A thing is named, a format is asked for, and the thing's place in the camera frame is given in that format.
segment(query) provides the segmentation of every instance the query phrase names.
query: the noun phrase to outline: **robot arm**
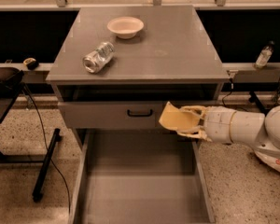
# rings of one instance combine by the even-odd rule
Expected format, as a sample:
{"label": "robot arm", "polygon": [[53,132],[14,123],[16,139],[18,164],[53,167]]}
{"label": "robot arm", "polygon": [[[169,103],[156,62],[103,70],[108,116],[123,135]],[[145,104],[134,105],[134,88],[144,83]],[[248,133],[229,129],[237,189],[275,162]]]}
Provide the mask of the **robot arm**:
{"label": "robot arm", "polygon": [[190,138],[250,146],[261,160],[280,172],[280,106],[265,117],[223,106],[176,108],[168,102],[159,122]]}

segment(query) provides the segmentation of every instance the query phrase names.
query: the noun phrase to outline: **white bowl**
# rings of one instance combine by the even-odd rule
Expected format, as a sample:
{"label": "white bowl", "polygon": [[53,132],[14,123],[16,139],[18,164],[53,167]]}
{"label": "white bowl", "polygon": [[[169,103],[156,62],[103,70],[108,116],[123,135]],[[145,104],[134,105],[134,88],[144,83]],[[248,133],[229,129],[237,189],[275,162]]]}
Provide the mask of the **white bowl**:
{"label": "white bowl", "polygon": [[133,38],[143,27],[142,21],[133,17],[116,18],[107,25],[107,28],[121,39]]}

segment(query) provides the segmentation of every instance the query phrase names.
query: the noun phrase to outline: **drawer handle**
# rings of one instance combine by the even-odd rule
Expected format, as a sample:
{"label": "drawer handle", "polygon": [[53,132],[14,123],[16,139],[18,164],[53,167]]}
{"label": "drawer handle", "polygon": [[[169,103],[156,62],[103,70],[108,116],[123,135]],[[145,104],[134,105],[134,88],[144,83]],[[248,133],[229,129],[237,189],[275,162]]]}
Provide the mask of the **drawer handle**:
{"label": "drawer handle", "polygon": [[127,110],[127,115],[129,117],[149,117],[152,116],[153,110],[150,109],[149,113],[139,114],[139,113],[133,113],[130,109]]}

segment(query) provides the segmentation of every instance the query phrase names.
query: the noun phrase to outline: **clear plastic bottle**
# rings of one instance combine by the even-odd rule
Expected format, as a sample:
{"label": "clear plastic bottle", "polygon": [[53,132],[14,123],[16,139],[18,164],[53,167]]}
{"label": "clear plastic bottle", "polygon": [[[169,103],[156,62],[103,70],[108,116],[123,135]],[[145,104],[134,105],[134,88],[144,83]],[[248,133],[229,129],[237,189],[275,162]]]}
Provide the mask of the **clear plastic bottle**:
{"label": "clear plastic bottle", "polygon": [[90,73],[98,73],[111,61],[114,55],[114,46],[111,42],[102,42],[95,51],[83,58],[83,65]]}
{"label": "clear plastic bottle", "polygon": [[256,68],[261,69],[267,65],[267,62],[269,61],[269,59],[273,54],[273,46],[274,46],[274,42],[270,41],[268,45],[262,49],[258,59],[255,62]]}

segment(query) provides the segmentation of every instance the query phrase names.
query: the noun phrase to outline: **drawer front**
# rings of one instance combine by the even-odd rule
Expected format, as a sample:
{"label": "drawer front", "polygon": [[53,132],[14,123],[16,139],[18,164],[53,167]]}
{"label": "drawer front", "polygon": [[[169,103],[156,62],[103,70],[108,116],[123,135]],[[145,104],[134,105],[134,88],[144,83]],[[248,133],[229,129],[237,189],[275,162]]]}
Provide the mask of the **drawer front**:
{"label": "drawer front", "polygon": [[60,102],[68,128],[151,129],[160,127],[162,102]]}

